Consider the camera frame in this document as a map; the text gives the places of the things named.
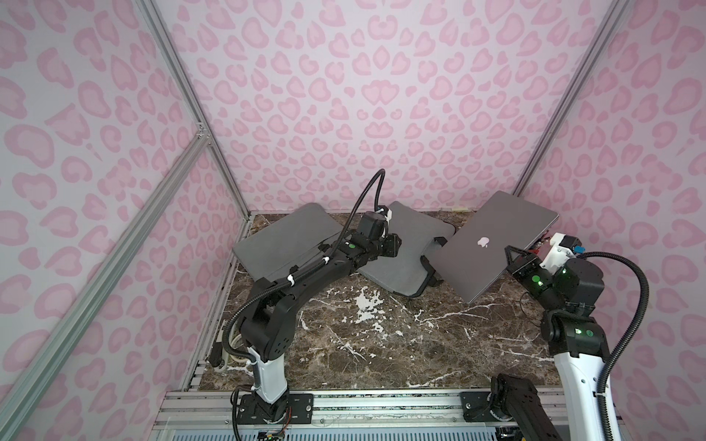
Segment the grey laptop bag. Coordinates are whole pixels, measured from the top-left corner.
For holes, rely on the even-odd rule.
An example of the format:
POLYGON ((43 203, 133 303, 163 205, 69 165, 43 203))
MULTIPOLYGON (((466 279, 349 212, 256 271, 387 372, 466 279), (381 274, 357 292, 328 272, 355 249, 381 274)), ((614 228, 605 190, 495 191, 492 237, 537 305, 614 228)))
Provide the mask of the grey laptop bag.
POLYGON ((445 246, 456 228, 400 202, 393 202, 390 209, 391 233, 396 233, 402 241, 398 255, 379 257, 359 273, 393 294, 417 298, 428 286, 441 283, 429 258, 445 246))
POLYGON ((320 244, 332 244, 341 230, 319 204, 309 203, 237 243, 233 251, 252 279, 274 281, 293 266, 321 257, 320 244))

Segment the black laptop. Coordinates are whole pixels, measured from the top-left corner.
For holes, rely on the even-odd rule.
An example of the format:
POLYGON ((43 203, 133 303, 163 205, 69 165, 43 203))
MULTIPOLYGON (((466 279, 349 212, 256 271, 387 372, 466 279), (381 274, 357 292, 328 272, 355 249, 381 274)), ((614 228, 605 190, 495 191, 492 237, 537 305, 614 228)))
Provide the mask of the black laptop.
POLYGON ((558 218, 555 211, 498 191, 430 256, 430 266, 464 301, 473 302, 507 267, 507 246, 530 248, 558 218))

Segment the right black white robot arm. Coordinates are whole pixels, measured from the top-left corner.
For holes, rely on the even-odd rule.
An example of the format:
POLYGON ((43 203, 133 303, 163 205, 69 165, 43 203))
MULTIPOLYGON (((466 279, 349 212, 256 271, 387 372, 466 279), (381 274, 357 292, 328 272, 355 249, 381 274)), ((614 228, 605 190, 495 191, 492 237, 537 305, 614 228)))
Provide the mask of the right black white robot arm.
POLYGON ((604 290, 602 271, 576 257, 550 271, 534 253, 513 246, 505 253, 509 274, 543 308, 541 335, 560 375, 571 439, 621 439, 610 382, 602 376, 608 339, 591 315, 604 290))

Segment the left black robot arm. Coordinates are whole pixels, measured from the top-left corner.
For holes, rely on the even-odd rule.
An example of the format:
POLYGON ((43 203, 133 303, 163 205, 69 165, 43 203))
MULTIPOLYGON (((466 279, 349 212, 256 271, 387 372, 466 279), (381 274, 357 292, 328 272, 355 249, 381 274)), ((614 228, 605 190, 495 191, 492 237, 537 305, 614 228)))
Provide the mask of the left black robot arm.
POLYGON ((385 206, 365 212, 358 228, 345 229, 321 257, 295 266, 286 277, 261 279, 226 323, 224 350, 250 362, 255 378, 253 402, 266 420, 279 422, 289 412, 284 355, 293 342, 299 310, 369 262, 396 257, 402 241, 389 232, 392 217, 392 210, 385 206))

